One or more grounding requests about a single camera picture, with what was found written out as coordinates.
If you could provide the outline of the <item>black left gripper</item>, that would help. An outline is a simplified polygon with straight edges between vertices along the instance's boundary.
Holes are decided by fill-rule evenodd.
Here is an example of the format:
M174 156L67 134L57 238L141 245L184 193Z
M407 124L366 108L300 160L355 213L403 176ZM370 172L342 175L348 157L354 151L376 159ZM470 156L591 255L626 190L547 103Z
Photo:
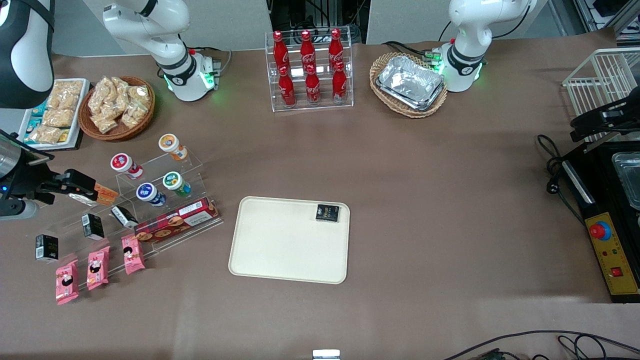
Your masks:
M575 117L571 121L571 140L574 143L597 142L611 133L628 135L638 132L639 102L639 98L622 98L603 105L599 112L585 112Z

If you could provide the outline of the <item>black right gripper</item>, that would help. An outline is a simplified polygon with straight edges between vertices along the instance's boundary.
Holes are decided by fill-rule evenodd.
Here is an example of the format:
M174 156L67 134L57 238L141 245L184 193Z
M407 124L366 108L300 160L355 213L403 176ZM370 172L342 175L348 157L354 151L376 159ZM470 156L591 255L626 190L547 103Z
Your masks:
M55 195L64 194L86 205L97 207L98 201L87 196L98 194L96 180L88 175L68 169L64 173L51 171L48 164L19 164L1 179L2 199L29 199L44 205L52 205Z

